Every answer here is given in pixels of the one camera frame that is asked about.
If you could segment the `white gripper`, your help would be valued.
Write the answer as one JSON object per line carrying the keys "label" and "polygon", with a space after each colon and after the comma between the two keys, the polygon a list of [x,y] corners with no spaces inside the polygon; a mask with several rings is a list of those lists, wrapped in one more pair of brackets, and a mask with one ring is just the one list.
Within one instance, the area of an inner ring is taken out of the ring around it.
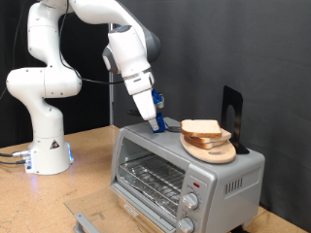
{"label": "white gripper", "polygon": [[133,95],[133,100],[143,120],[148,120],[152,130],[156,132],[159,129],[159,125],[155,119],[156,106],[154,104],[152,91],[147,89],[136,93]]}

